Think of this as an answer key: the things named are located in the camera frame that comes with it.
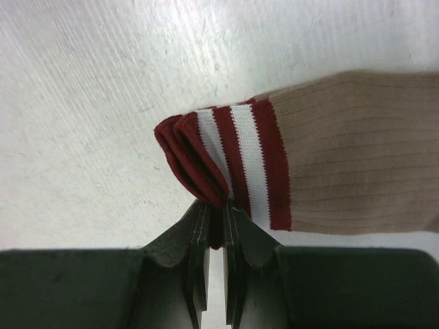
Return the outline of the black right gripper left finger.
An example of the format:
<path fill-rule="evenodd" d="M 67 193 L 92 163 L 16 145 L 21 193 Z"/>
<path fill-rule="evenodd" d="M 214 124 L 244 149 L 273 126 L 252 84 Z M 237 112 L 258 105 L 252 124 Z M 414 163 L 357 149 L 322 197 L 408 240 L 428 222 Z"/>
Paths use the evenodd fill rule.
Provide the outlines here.
<path fill-rule="evenodd" d="M 194 202 L 140 249 L 1 253 L 2 328 L 199 328 L 211 209 Z"/>

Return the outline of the tan sock with striped cuff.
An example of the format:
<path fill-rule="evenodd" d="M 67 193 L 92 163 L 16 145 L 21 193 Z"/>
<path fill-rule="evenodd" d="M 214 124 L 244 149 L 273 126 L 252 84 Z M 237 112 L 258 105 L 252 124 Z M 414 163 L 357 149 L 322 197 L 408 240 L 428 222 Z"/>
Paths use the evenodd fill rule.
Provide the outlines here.
<path fill-rule="evenodd" d="M 260 227 L 438 231 L 438 74 L 350 71 L 154 130 L 178 181 Z"/>

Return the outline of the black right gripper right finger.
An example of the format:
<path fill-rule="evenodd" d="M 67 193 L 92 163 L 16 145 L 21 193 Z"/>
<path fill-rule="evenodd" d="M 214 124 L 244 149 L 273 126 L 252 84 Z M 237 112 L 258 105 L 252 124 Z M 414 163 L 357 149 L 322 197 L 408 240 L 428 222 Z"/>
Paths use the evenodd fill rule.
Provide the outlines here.
<path fill-rule="evenodd" d="M 222 210 L 232 328 L 437 328 L 438 263 L 414 249 L 287 247 Z"/>

